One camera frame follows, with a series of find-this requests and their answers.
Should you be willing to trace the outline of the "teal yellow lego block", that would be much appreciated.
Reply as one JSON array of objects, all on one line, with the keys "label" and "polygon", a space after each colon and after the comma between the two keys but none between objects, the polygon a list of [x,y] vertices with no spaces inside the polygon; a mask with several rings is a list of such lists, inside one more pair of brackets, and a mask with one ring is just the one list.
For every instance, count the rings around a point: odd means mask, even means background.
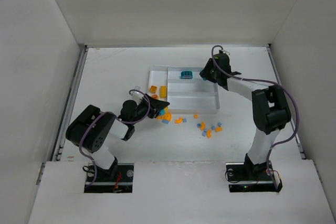
[{"label": "teal yellow lego block", "polygon": [[167,114],[169,114],[169,108],[168,107],[165,107],[163,110],[161,110],[158,114],[158,116],[165,116]]}]

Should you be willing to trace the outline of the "small orange square lego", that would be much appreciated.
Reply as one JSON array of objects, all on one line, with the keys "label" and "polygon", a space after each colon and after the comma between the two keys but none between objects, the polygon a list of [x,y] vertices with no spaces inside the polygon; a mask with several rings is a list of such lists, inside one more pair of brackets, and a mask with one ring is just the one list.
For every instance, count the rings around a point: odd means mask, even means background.
[{"label": "small orange square lego", "polygon": [[151,93],[153,93],[153,94],[155,94],[156,92],[157,92],[157,86],[150,86],[150,89],[149,89],[149,91],[151,92]]}]

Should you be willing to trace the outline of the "yellow long lego brick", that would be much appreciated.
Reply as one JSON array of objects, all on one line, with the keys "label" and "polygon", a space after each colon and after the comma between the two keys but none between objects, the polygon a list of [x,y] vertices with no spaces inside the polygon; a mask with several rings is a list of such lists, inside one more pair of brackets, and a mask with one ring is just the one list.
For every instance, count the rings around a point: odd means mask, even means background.
[{"label": "yellow long lego brick", "polygon": [[167,98],[167,86],[160,86],[160,98]]}]

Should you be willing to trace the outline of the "teal round printed lego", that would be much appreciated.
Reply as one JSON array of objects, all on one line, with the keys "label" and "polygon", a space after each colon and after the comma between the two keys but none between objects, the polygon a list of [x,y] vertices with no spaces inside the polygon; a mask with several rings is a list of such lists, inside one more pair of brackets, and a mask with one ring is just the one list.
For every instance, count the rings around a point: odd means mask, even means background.
[{"label": "teal round printed lego", "polygon": [[192,71],[182,71],[181,72],[181,79],[182,80],[191,80],[191,79],[193,79],[193,72]]}]

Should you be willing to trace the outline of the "yellow round printed lego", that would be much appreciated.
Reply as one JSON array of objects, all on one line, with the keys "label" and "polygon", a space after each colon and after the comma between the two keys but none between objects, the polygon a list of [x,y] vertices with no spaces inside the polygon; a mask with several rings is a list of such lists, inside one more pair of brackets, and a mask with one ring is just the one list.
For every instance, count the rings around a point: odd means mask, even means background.
[{"label": "yellow round printed lego", "polygon": [[153,94],[151,97],[154,98],[154,99],[156,99],[156,100],[159,99],[159,96],[157,94]]}]

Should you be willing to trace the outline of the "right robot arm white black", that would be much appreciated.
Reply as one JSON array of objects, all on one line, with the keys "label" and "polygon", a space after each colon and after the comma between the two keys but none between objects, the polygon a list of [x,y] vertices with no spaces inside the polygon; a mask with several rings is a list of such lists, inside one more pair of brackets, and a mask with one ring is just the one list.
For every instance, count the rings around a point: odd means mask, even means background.
[{"label": "right robot arm white black", "polygon": [[281,85],[269,80],[240,77],[240,74],[232,71],[229,56],[220,50],[212,54],[199,75],[251,102],[256,133],[244,165],[248,172],[256,173],[267,169],[268,153],[279,132],[291,120],[291,112]]}]

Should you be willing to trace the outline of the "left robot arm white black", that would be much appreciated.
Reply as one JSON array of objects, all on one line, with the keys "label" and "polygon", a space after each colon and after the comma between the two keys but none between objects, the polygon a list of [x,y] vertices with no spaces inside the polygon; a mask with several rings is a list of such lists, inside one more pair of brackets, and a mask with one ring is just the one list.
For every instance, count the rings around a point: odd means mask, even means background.
[{"label": "left robot arm white black", "polygon": [[122,104],[120,115],[103,112],[90,104],[66,130],[66,139],[79,148],[79,152],[92,162],[87,168],[94,177],[105,175],[113,178],[118,170],[118,160],[105,145],[108,135],[128,141],[135,132],[135,125],[149,118],[164,115],[170,105],[140,91],[131,90],[132,99]]}]

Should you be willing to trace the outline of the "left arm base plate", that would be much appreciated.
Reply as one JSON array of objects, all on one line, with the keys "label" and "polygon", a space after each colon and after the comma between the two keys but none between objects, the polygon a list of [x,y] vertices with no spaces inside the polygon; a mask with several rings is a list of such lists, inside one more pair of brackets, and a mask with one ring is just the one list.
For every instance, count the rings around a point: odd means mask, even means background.
[{"label": "left arm base plate", "polygon": [[109,172],[100,167],[97,168],[96,180],[94,179],[94,167],[92,164],[84,166],[83,171],[86,173],[84,193],[99,194],[128,194],[132,193],[134,164],[118,164],[116,170]]}]

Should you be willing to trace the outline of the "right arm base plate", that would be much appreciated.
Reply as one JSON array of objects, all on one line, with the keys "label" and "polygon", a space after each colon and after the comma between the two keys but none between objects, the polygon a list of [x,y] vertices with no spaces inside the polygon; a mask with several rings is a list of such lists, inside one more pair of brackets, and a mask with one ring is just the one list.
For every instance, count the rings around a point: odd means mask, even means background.
[{"label": "right arm base plate", "polygon": [[225,178],[230,193],[279,193],[283,188],[280,174],[271,165],[249,170],[244,163],[227,163]]}]

